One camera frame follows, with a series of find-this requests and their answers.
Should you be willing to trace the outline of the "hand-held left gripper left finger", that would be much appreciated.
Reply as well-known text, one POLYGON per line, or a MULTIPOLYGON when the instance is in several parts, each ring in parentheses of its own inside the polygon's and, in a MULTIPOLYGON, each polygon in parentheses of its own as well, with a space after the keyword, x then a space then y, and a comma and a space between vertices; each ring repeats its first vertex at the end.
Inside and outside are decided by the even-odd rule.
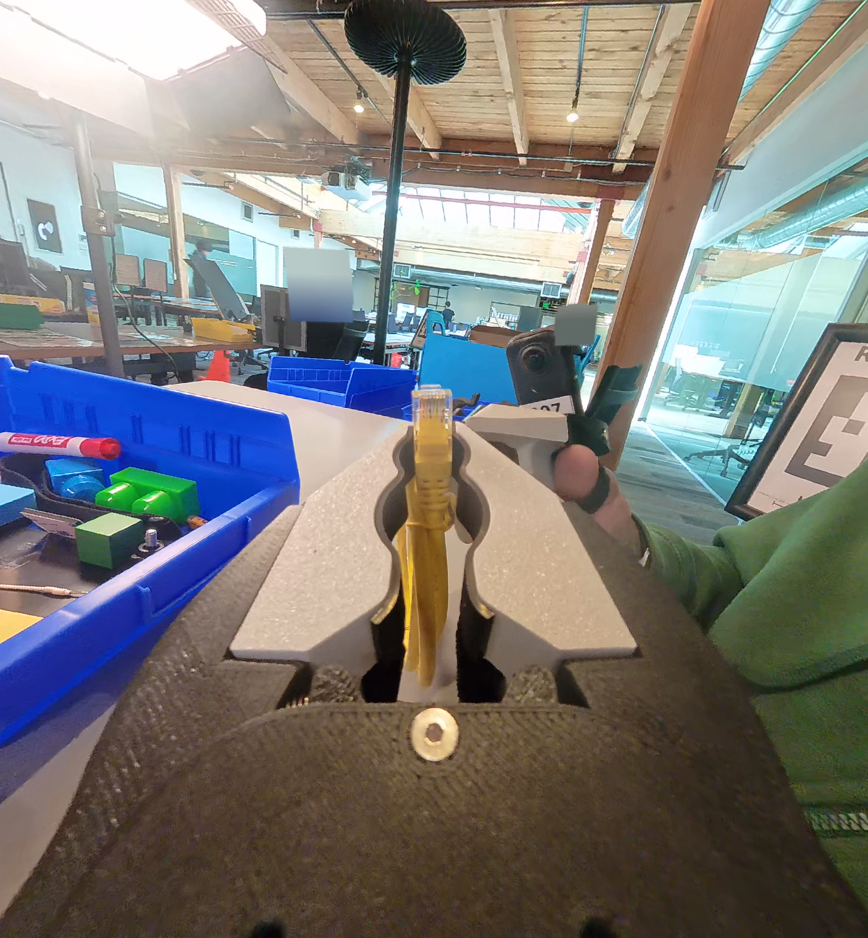
POLYGON ((396 536, 413 474, 405 422, 311 494, 229 652, 239 661, 339 666, 364 689, 397 689, 404 601, 396 536))

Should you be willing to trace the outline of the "large blue plastic bin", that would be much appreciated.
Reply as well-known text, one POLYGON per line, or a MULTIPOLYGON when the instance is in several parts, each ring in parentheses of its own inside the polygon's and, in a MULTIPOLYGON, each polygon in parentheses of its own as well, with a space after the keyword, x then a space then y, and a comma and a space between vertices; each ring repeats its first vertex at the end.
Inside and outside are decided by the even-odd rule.
POLYGON ((288 417, 172 389, 0 356, 0 431, 111 437, 121 464, 197 484, 207 524, 0 645, 0 746, 182 608, 299 499, 288 417))

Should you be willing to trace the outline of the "person's right forearm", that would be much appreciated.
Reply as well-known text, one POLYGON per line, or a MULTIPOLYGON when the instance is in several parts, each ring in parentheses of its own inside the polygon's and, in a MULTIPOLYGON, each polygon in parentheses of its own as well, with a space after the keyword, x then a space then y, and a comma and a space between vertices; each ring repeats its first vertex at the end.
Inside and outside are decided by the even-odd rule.
POLYGON ((751 690, 868 677, 868 458, 819 494, 699 545, 637 523, 648 569, 751 690))

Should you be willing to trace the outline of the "light blue cart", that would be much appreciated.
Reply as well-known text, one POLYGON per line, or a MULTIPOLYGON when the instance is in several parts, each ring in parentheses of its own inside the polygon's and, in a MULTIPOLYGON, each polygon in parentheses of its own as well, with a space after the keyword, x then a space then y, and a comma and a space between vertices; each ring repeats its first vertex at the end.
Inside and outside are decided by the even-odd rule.
POLYGON ((437 333, 425 340, 418 383, 449 389, 455 400, 479 394, 487 404, 517 404, 505 349, 437 333))

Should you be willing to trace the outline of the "small blue bin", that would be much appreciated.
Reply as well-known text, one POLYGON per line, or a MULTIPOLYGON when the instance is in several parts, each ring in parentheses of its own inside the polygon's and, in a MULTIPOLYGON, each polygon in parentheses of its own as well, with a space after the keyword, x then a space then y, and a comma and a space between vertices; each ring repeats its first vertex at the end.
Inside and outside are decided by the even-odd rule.
POLYGON ((401 419, 417 384, 413 369, 324 358, 272 357, 267 391, 401 419))

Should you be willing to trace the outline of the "computer monitor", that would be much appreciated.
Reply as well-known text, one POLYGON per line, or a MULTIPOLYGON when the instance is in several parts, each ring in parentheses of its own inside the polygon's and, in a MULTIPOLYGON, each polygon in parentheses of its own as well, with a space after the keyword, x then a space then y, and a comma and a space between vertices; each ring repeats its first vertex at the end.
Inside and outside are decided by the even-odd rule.
POLYGON ((260 288, 261 331, 264 345, 304 354, 307 351, 307 322, 291 317, 289 292, 285 287, 260 288))

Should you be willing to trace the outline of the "blue stud brick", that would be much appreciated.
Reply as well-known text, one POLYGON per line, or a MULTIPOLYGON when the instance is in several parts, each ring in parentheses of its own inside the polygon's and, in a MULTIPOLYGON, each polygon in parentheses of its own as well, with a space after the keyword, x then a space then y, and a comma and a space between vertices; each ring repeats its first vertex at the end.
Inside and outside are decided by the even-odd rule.
POLYGON ((76 457, 57 457, 44 463, 53 492, 64 499, 94 504, 100 491, 106 487, 106 475, 101 463, 76 457))

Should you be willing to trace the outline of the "silver metal piece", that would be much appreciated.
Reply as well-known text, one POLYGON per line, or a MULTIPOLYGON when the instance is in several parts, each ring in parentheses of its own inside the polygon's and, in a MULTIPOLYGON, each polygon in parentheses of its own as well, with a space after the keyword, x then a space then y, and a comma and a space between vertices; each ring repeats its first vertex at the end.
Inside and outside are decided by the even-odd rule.
POLYGON ((21 515, 46 534, 73 540, 76 538, 76 529, 82 524, 79 519, 39 509, 24 509, 21 515))

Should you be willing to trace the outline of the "red dry-erase marker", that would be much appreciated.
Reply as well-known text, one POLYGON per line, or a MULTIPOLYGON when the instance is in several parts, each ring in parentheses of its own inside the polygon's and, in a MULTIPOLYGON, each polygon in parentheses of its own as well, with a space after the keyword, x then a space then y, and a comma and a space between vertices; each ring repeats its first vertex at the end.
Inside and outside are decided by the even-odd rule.
POLYGON ((0 452, 114 461, 122 455, 123 445, 111 437, 3 431, 0 432, 0 452))

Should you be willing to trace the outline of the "framed marker sign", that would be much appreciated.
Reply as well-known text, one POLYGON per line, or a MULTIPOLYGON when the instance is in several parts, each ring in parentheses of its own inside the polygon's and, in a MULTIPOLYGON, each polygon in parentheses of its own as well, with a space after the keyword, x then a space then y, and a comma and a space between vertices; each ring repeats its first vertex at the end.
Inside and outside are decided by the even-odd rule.
POLYGON ((828 490, 868 459, 868 323, 826 327, 725 506, 748 521, 828 490))

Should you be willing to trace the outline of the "black tilted panel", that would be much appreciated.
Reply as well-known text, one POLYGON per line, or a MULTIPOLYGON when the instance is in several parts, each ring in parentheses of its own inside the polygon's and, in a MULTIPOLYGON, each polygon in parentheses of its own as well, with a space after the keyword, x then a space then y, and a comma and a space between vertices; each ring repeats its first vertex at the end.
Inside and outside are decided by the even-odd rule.
POLYGON ((211 289, 212 300, 224 318, 236 322, 250 321, 248 308, 217 262, 209 259, 204 264, 203 276, 211 289))

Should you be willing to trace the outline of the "green jacket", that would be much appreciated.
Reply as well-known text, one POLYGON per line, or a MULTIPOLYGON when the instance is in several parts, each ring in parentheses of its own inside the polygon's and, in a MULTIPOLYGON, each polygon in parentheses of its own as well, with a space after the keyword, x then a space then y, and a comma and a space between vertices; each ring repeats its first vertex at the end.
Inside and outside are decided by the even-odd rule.
POLYGON ((751 692, 805 820, 868 912, 868 661, 751 692))

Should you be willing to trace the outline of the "long wooden table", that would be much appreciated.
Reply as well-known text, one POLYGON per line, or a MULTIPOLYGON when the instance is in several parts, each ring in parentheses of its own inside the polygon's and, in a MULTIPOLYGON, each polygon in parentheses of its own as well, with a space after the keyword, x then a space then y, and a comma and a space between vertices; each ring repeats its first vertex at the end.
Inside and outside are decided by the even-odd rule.
MULTIPOLYGON (((119 329, 123 357, 156 354, 200 353, 222 350, 255 350, 260 341, 217 341, 186 333, 179 327, 144 327, 122 323, 119 329)), ((64 322, 35 330, 0 329, 0 356, 12 360, 96 359, 105 356, 99 329, 88 323, 64 322)))

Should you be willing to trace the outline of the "metal light stand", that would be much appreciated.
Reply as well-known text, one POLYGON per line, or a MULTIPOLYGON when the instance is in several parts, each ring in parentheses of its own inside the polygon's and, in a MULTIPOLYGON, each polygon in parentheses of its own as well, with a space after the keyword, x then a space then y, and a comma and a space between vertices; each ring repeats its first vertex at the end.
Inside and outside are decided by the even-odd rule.
POLYGON ((112 237, 113 223, 100 204, 85 116, 81 111, 70 108, 66 111, 65 119, 76 161, 77 184, 81 197, 81 218, 88 239, 88 254, 94 278, 106 367, 110 375, 124 379, 126 375, 123 352, 106 254, 106 241, 112 237))

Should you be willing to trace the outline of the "slim wooden post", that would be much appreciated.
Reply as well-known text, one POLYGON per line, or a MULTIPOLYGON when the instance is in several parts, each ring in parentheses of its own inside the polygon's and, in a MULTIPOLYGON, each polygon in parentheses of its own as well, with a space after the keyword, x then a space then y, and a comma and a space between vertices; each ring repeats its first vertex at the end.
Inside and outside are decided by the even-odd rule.
POLYGON ((169 218, 170 257, 173 271, 173 295, 190 298, 189 265, 186 263, 185 224, 182 212, 181 175, 169 162, 162 166, 169 218))
POLYGON ((591 302, 594 279, 616 204, 617 201, 613 199, 599 200, 599 205, 586 232, 584 250, 577 260, 568 296, 570 303, 591 302))

